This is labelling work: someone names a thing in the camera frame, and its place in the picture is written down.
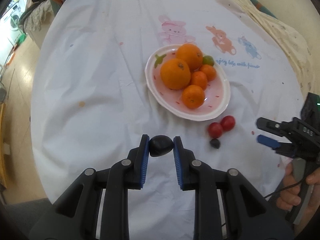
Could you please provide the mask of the person's right hand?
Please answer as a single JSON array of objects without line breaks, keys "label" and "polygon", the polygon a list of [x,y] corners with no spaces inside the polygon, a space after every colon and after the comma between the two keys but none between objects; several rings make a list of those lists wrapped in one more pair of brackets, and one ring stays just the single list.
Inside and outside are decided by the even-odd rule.
[{"label": "person's right hand", "polygon": [[[306,178],[306,183],[313,186],[313,192],[309,203],[307,204],[303,218],[311,219],[319,207],[319,179],[319,168]],[[292,163],[289,163],[285,169],[283,184],[287,187],[295,183],[297,182],[293,176],[293,166]],[[276,206],[282,210],[289,211],[289,209],[297,206],[301,202],[301,198],[298,196],[299,193],[300,185],[281,191],[280,196],[277,198]]]}]

